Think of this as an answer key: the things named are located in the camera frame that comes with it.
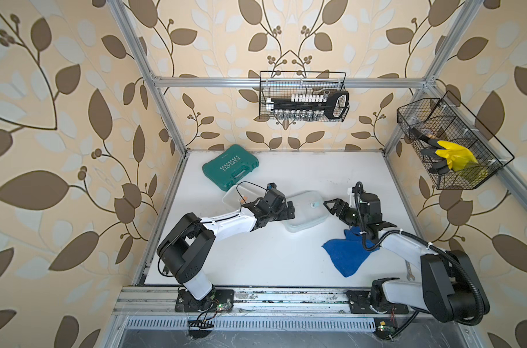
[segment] metal floor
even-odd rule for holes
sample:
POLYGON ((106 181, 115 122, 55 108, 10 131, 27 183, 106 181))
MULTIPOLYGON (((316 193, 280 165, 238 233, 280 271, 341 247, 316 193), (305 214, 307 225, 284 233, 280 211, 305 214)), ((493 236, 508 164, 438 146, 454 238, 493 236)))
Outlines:
POLYGON ((213 331, 193 339, 186 330, 127 329, 120 348, 465 348, 457 324, 416 319, 394 342, 379 341, 366 332, 213 331))

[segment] wire basket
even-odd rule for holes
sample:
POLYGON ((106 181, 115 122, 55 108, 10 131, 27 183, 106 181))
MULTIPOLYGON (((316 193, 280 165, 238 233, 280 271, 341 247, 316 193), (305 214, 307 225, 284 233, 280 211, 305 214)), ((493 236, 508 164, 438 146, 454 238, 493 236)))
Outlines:
POLYGON ((343 122, 349 112, 344 72, 260 72, 260 115, 278 121, 343 122))
POLYGON ((397 123, 407 137, 410 144, 420 157, 424 167, 432 178, 437 189, 461 189, 473 190, 488 180, 498 170, 506 166, 515 156, 505 147, 503 143, 460 101, 457 105, 465 107, 475 117, 475 125, 469 126, 455 112, 457 107, 454 101, 458 101, 455 95, 449 97, 446 93, 442 98, 424 98, 401 106, 397 109, 397 123), (483 136, 479 136, 480 129, 488 133, 488 142, 483 136), (478 164, 469 166, 460 171, 448 171, 438 174, 432 167, 441 161, 441 158, 422 155, 423 149, 430 145, 418 139, 411 131, 415 128, 424 134, 430 134, 439 140, 462 145, 469 149, 476 157, 478 164), (490 145, 500 145, 501 149, 508 155, 503 159, 497 156, 490 145))

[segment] blue towel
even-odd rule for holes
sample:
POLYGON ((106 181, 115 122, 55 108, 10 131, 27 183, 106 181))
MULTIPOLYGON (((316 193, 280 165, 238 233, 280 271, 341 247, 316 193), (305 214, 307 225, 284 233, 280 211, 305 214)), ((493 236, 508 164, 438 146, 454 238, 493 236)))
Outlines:
MULTIPOLYGON (((355 274, 368 255, 379 248, 375 248, 372 252, 364 250, 362 235, 358 227, 345 229, 345 238, 345 240, 329 240, 322 247, 331 257, 335 268, 346 278, 355 274)), ((366 240, 366 245, 372 247, 374 244, 366 240)))

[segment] yellow rubber glove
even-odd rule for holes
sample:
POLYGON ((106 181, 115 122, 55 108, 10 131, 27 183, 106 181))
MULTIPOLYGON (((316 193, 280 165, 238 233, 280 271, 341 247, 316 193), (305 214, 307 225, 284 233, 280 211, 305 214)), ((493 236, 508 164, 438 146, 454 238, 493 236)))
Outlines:
POLYGON ((445 150, 437 150, 435 154, 439 157, 447 159, 447 166, 454 171, 461 171, 464 168, 469 168, 474 164, 478 164, 476 157, 469 149, 459 144, 439 140, 438 144, 444 147, 445 150))

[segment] plastic container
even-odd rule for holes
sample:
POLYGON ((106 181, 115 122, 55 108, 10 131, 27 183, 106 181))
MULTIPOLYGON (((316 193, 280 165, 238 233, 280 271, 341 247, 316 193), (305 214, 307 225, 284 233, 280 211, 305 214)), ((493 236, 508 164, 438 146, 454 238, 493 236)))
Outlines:
POLYGON ((265 196, 266 191, 261 187, 249 183, 243 183, 238 186, 238 192, 242 195, 242 197, 240 197, 240 194, 236 191, 236 186, 238 185, 232 186, 223 197, 223 203, 232 210, 240 209, 241 205, 253 202, 256 199, 265 196))
POLYGON ((258 159, 238 144, 202 166, 203 173, 221 190, 228 191, 260 165, 258 159))
POLYGON ((321 198, 318 191, 307 191, 288 197, 288 200, 291 200, 292 205, 295 207, 295 218, 283 221, 288 232, 294 233, 317 226, 330 215, 327 208, 323 205, 323 198, 321 198))

